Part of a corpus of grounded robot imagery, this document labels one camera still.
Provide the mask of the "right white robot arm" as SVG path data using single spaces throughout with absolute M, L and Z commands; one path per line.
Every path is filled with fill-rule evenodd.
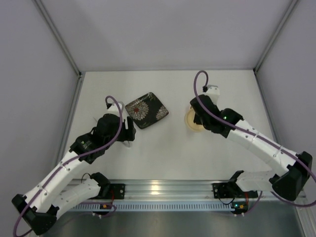
M 195 112 L 194 122 L 241 145 L 271 168 L 270 171 L 235 172 L 228 182 L 231 189 L 273 192 L 287 201 L 297 198 L 310 177 L 308 169 L 312 167 L 313 157 L 309 153 L 299 154 L 282 147 L 234 110 L 219 110 L 205 94 L 192 99 L 190 105 Z

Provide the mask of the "cream lid pink knob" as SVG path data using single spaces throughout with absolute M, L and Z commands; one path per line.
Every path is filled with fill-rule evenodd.
M 194 118 L 195 118 L 195 112 L 192 108 L 190 108 L 186 112 L 185 118 L 184 118 L 187 128 L 193 132 L 202 132 L 204 130 L 204 127 L 202 125 L 196 124 L 194 122 Z

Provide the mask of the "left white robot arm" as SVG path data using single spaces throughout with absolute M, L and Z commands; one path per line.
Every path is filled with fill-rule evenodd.
M 12 199 L 23 219 L 36 235 L 46 233 L 68 210 L 90 198 L 106 198 L 110 181 L 100 172 L 81 184 L 64 188 L 82 170 L 101 157 L 114 142 L 134 141 L 136 129 L 130 116 L 120 119 L 105 114 L 89 132 L 79 136 L 59 164 L 32 190 Z

